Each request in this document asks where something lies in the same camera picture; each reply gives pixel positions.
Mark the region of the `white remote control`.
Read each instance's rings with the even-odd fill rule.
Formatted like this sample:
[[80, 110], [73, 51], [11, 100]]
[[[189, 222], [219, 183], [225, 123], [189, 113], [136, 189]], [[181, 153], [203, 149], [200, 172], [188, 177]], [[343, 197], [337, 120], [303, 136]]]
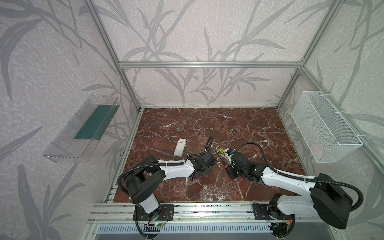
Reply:
[[174, 150], [174, 156], [182, 157], [186, 143], [187, 143], [186, 139], [179, 139], [178, 140], [177, 145], [176, 145], [175, 150]]

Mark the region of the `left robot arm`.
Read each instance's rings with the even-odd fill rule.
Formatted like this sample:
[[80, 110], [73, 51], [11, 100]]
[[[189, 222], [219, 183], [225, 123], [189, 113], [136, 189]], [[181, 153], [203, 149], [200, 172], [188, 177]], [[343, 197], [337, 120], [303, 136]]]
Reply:
[[198, 156], [186, 156], [183, 160], [164, 161], [149, 156], [135, 167], [123, 172], [117, 180], [118, 188], [131, 198], [136, 206], [151, 215], [161, 207], [154, 194], [160, 184], [175, 178], [207, 177], [217, 162], [215, 156], [205, 151]]

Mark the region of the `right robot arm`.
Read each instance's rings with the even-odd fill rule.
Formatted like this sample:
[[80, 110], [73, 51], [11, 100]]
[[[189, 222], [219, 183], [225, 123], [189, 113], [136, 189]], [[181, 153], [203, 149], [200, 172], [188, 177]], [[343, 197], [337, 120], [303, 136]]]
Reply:
[[232, 180], [244, 178], [251, 183], [277, 187], [294, 196], [275, 195], [270, 201], [269, 215], [304, 215], [319, 217], [328, 225], [345, 229], [350, 212], [359, 208], [364, 196], [355, 186], [335, 182], [326, 174], [317, 177], [302, 176], [269, 167], [253, 164], [243, 153], [225, 150], [230, 164], [227, 172]]

